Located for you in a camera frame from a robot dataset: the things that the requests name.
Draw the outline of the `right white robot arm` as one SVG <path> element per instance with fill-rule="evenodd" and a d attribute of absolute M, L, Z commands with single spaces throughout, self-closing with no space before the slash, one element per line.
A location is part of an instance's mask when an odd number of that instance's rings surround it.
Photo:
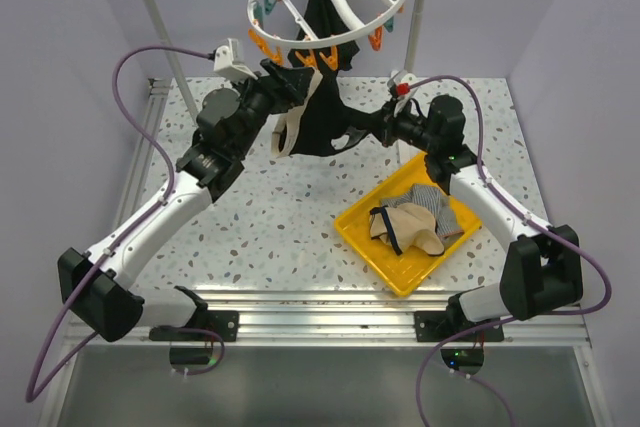
<path fill-rule="evenodd" d="M 428 113 L 387 102 L 379 140 L 402 140 L 425 152 L 426 173 L 445 193 L 469 207 L 506 253 L 499 282 L 449 298 L 445 326 L 468 339 L 481 323 L 511 316 L 528 320 L 579 301 L 583 296 L 578 236 L 569 226 L 553 227 L 524 209 L 490 176 L 479 151 L 464 141 L 461 102 L 448 95 L 431 101 Z"/>

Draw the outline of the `grey striped underwear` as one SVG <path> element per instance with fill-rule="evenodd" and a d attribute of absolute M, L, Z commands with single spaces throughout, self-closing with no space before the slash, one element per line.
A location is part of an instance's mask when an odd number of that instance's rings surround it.
<path fill-rule="evenodd" d="M 408 203 L 426 208 L 434 216 L 436 234 L 440 238 L 459 236 L 464 233 L 451 207 L 449 197 L 439 187 L 414 183 L 405 193 L 383 198 L 380 201 L 381 206 L 393 208 Z"/>

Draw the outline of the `beige underwear navy trim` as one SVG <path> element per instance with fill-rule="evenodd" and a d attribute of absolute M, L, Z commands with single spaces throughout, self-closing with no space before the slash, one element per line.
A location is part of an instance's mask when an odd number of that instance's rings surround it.
<path fill-rule="evenodd" d="M 440 256 L 445 247 L 436 234 L 434 216 L 415 204 L 397 208 L 379 206 L 369 212 L 369 232 L 373 240 L 390 246 L 397 256 L 415 247 L 429 256 Z"/>

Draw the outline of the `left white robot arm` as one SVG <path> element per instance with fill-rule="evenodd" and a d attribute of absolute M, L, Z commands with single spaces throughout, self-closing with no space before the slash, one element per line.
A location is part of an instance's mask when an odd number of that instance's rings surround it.
<path fill-rule="evenodd" d="M 136 327 L 175 329 L 201 337 L 210 322 L 194 291 L 135 293 L 132 288 L 156 253 L 187 223 L 213 205 L 236 181 L 269 116 L 303 107 L 322 76 L 312 67 L 287 68 L 270 60 L 253 75 L 205 97 L 189 149 L 169 165 L 167 181 L 115 232 L 84 252 L 58 260 L 63 301 L 107 342 Z"/>

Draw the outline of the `plain black underwear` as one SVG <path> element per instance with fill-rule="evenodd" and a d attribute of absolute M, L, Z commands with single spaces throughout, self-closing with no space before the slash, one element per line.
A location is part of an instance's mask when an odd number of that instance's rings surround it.
<path fill-rule="evenodd" d="M 314 69 L 303 104 L 278 117 L 271 134 L 272 155 L 332 157 L 356 147 L 369 135 L 380 141 L 380 109 L 366 113 L 347 106 L 336 76 Z"/>

